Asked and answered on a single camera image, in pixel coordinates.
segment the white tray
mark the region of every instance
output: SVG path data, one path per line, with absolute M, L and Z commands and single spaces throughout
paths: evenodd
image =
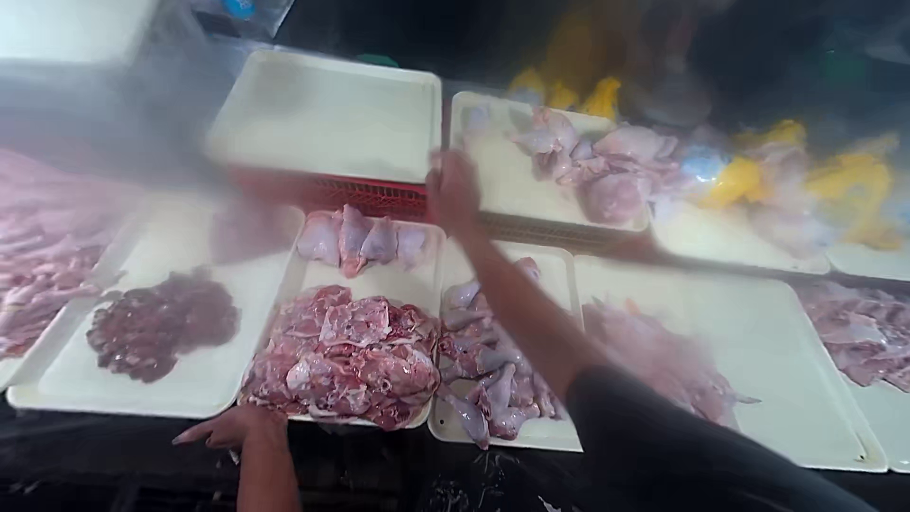
M 200 196 L 157 196 L 148 221 L 136 230 L 137 241 L 115 241 L 120 261 L 99 264 L 98 279 L 126 274 L 112 289 L 126 291 L 153 286 L 171 271 L 187 272 L 210 263 L 209 228 L 218 204 Z M 288 211 L 288 239 L 298 230 L 302 214 Z M 40 377 L 11 387 L 13 407 L 86 411 L 132 415 L 205 418 L 216 415 L 235 400 L 252 358 L 259 334 L 288 264 L 288 251 L 251 261 L 212 266 L 213 279 L 221 282 L 240 310 L 238 331 L 224 345 L 203 347 L 178 356 L 177 365 L 151 384 L 97 366 L 97 353 L 88 345 L 94 301 L 71 302 L 72 316 L 60 326 L 55 339 L 45 343 L 45 370 Z
M 441 91 L 431 73 L 259 50 L 207 153 L 252 168 L 423 183 L 440 145 Z
M 327 265 L 321 261 L 307 261 L 300 257 L 296 250 L 290 257 L 288 267 L 282 278 L 278 298 L 275 301 L 272 316 L 277 314 L 278 308 L 284 302 L 300 295 L 307 288 L 315 286 L 328 286 L 338 284 L 347 286 L 351 290 L 354 300 L 363 299 L 372 295 L 383 295 L 392 301 L 401 301 L 413 304 L 426 314 L 438 317 L 440 315 L 441 286 L 442 286 L 442 244 L 445 233 L 438 226 L 418 222 L 393 221 L 396 225 L 419 226 L 427 232 L 427 259 L 417 268 L 404 271 L 393 262 L 389 265 L 372 265 L 360 275 L 348 279 L 341 274 L 341 270 Z M 260 335 L 259 348 L 268 343 L 268 335 L 272 322 L 268 322 Z M 405 428 L 415 428 L 423 425 L 430 414 L 430 404 L 415 417 Z M 315 421 L 310 415 L 291 416 L 290 419 L 298 421 Z M 344 425 L 376 426 L 373 422 L 354 419 L 341 422 Z
M 837 243 L 826 253 L 843 273 L 910 281 L 910 241 L 897 251 L 878 251 L 859 243 Z
M 676 256 L 810 274 L 831 270 L 824 255 L 800 260 L 759 237 L 736 206 L 706 210 L 679 201 L 666 215 L 652 215 L 651 226 L 658 245 Z
M 490 133 L 468 148 L 477 162 L 481 210 L 608 229 L 585 217 L 572 189 L 553 181 L 537 181 L 531 171 L 531 156 L 509 140 L 510 136 L 531 129 L 531 106 L 472 92 L 456 94 L 452 99 L 450 147 L 462 147 L 462 130 L 470 110 L 482 106 L 490 108 Z M 616 128 L 607 118 L 559 112 L 569 118 L 579 135 L 593 137 L 595 141 Z M 647 227 L 648 211 L 642 208 L 638 218 L 614 229 L 642 231 Z
M 800 466 L 884 472 L 885 454 L 783 282 L 575 258 L 581 303 L 634 300 L 707 343 L 733 388 L 762 400 L 733 411 L 743 434 Z
M 865 413 L 875 437 L 885 450 L 888 466 L 900 473 L 910 473 L 910 395 L 883 382 L 862 387 L 841 375 L 859 408 Z
M 115 241 L 105 248 L 95 268 L 86 278 L 86 284 L 100 284 L 99 278 L 104 277 L 104 269 L 119 267 L 124 257 L 124 246 L 132 243 L 131 237 L 136 229 L 145 222 L 145 212 L 127 215 L 123 225 L 117 230 Z M 86 307 L 91 307 L 95 299 L 75 299 L 68 302 L 35 340 L 32 348 L 22 357 L 9 357 L 0 359 L 0 391 L 11 385 L 35 379 L 46 368 L 48 357 L 53 358 L 60 349 L 59 340 L 68 337 L 75 325 L 82 320 Z
M 496 242 L 506 256 L 518 260 L 532 257 L 541 268 L 541 288 L 566 311 L 581 318 L 581 309 L 574 289 L 574 269 L 571 254 L 555 247 L 541 247 L 524 243 L 506 241 Z M 464 252 L 454 240 L 446 244 L 445 272 L 442 290 L 453 284 L 465 282 L 474 277 L 474 270 L 465 258 Z M 459 380 L 453 386 L 456 393 L 465 395 L 470 389 L 470 381 Z M 451 405 L 434 398 L 430 412 L 430 431 L 440 441 L 471 443 L 461 427 L 458 414 Z M 506 441 L 498 437 L 490 439 L 491 445 L 513 446 L 524 448 L 542 448 L 567 452 L 581 452 L 581 443 L 575 434 L 571 420 L 553 420 L 537 418 L 528 420 L 519 432 L 518 438 Z

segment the meat display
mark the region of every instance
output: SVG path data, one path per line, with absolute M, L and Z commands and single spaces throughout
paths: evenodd
M 760 402 L 733 390 L 706 347 L 671 333 L 633 302 L 625 311 L 595 299 L 581 309 L 589 340 L 609 361 L 682 409 L 735 429 L 733 407 Z
M 234 336 L 239 313 L 232 302 L 204 267 L 171 272 L 166 281 L 124 292 L 96 310 L 86 338 L 98 352 L 99 367 L 152 383 L 174 368 L 178 354 Z
M 620 227 L 640 216 L 653 194 L 673 183 L 679 163 L 675 137 L 620 126 L 593 142 L 581 138 L 563 114 L 536 107 L 532 130 L 512 141 L 531 153 L 537 179 L 575 189 L 585 215 Z
M 407 426 L 440 384 L 436 319 L 385 297 L 354 301 L 337 285 L 284 304 L 250 365 L 239 402 L 319 421 Z
M 76 297 L 137 190 L 0 150 L 0 359 L 19 357 Z
M 541 277 L 534 259 L 522 258 L 515 264 L 531 279 Z M 477 281 L 450 287 L 442 300 L 447 332 L 440 353 L 451 364 L 441 367 L 443 384 L 437 395 L 455 409 L 477 446 L 487 449 L 491 436 L 515 439 L 529 419 L 565 416 L 556 395 L 493 318 Z M 475 381 L 466 396 L 449 387 L 458 379 Z
M 300 256 L 340 267 L 349 279 L 372 264 L 398 261 L 406 271 L 414 269 L 426 260 L 426 248 L 425 230 L 388 217 L 367 219 L 348 204 L 334 213 L 311 213 L 297 243 Z
M 868 386 L 886 381 L 910 393 L 910 308 L 873 289 L 822 281 L 796 290 L 837 368 Z

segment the dark shirt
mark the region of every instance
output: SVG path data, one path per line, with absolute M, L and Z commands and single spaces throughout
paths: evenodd
M 594 367 L 566 406 L 600 510 L 873 511 L 733 430 L 683 411 L 623 372 Z

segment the human hand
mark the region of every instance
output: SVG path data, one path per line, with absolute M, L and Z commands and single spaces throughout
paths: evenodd
M 219 417 L 191 426 L 171 441 L 175 445 L 206 439 L 209 448 L 237 448 L 253 435 L 287 436 L 288 417 L 253 404 L 232 407 Z
M 456 149 L 434 151 L 427 175 L 427 205 L 430 215 L 447 233 L 456 237 L 472 229 L 480 209 L 477 168 Z

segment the red plastic crate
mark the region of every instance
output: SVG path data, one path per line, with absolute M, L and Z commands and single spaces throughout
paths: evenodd
M 306 212 L 337 210 L 345 204 L 370 217 L 424 222 L 427 194 L 423 185 L 379 179 L 353 179 L 308 172 L 234 168 L 231 180 L 263 200 L 299 206 Z

